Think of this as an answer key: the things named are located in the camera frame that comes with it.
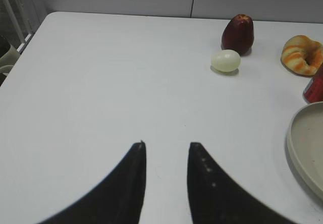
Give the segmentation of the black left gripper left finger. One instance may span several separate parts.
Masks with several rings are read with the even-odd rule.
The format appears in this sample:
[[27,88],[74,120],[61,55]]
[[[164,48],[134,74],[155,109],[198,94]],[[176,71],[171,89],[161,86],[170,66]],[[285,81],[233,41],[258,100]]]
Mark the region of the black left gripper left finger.
[[146,146],[141,141],[95,188],[44,223],[139,223],[145,187]]

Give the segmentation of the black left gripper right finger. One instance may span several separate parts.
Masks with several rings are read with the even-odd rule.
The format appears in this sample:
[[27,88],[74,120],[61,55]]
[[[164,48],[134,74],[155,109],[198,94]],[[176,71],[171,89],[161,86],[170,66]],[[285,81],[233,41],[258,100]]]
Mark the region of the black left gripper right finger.
[[189,148],[187,191],[193,223],[292,223],[240,187],[198,142]]

